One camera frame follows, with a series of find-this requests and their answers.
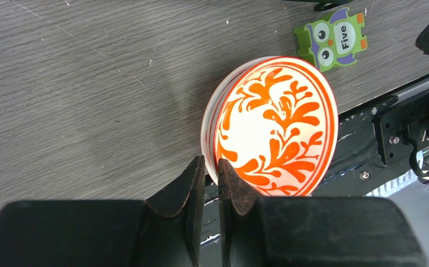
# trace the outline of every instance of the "orange floral pattern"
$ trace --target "orange floral pattern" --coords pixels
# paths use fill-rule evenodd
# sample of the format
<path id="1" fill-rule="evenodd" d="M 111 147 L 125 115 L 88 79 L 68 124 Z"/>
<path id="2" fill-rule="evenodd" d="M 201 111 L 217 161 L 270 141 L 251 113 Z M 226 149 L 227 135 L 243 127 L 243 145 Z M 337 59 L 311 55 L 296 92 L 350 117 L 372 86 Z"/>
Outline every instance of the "orange floral pattern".
<path id="1" fill-rule="evenodd" d="M 269 153 L 251 155 L 250 160 L 241 166 L 237 164 L 235 169 L 240 177 L 266 195 L 300 194 L 300 186 L 307 184 L 311 173 L 321 163 L 317 148 L 325 145 L 325 135 L 329 135 L 330 139 L 324 123 L 317 116 L 323 104 L 317 101 L 317 97 L 314 98 L 314 88 L 310 88 L 313 86 L 300 83 L 293 78 L 294 75 L 283 70 L 284 67 L 265 68 L 259 77 L 251 76 L 243 81 L 235 91 L 235 99 L 225 103 L 217 130 L 216 158 L 236 163 L 239 160 L 238 151 L 229 151 L 223 145 L 229 139 L 233 111 L 245 113 L 263 107 L 263 119 L 275 125 L 270 131 Z M 289 89 L 281 92 L 283 96 L 275 98 L 272 97 L 272 90 L 278 88 L 278 84 L 282 84 L 281 88 Z M 286 174 L 295 178 L 294 184 L 278 185 L 278 182 L 274 182 Z"/>

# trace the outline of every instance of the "orange and white plate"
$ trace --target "orange and white plate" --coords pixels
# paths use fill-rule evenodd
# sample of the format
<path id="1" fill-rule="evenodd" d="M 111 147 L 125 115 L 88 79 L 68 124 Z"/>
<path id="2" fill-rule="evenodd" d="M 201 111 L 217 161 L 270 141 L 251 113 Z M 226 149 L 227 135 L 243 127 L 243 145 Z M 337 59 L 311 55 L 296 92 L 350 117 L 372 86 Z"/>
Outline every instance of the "orange and white plate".
<path id="1" fill-rule="evenodd" d="M 205 113 L 203 154 L 217 182 L 220 158 L 264 195 L 307 196 L 331 162 L 337 107 L 324 76 L 308 62 L 272 57 L 236 70 Z"/>

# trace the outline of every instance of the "owl eye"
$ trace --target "owl eye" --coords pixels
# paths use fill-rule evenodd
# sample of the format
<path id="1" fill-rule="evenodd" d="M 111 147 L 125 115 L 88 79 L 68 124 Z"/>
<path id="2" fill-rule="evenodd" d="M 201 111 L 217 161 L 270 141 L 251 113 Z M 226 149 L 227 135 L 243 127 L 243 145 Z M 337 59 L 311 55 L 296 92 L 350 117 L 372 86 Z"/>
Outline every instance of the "owl eye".
<path id="1" fill-rule="evenodd" d="M 325 40 L 327 40 L 327 38 L 329 38 L 329 27 L 327 27 L 327 24 L 321 22 L 319 24 L 316 25 L 316 27 L 314 28 L 314 39 L 319 42 L 322 43 Z"/>
<path id="2" fill-rule="evenodd" d="M 334 61 L 334 52 L 328 47 L 322 48 L 322 50 L 319 51 L 318 59 L 322 66 L 328 67 Z"/>

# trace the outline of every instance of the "ceramic plate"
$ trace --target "ceramic plate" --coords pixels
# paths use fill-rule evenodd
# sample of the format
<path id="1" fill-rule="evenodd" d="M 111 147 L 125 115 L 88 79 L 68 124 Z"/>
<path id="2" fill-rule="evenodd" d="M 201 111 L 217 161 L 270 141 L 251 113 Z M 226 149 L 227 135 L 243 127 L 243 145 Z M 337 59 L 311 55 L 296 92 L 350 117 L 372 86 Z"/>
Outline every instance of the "ceramic plate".
<path id="1" fill-rule="evenodd" d="M 337 107 L 324 76 L 292 57 L 265 60 L 232 86 L 218 117 L 214 158 L 264 195 L 307 196 L 326 172 Z"/>

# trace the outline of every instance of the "wooden table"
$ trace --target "wooden table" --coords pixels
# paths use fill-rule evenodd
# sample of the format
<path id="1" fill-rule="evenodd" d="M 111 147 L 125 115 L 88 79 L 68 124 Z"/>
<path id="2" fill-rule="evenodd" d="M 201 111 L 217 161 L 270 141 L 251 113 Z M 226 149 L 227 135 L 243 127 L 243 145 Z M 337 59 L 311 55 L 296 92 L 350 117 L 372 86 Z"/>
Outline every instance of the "wooden table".
<path id="1" fill-rule="evenodd" d="M 200 153 L 230 71 L 295 55 L 311 3 L 0 0 L 0 207 L 15 199 L 145 198 Z M 357 0 L 369 49 L 326 73 L 341 112 L 429 73 L 414 47 L 429 0 Z"/>

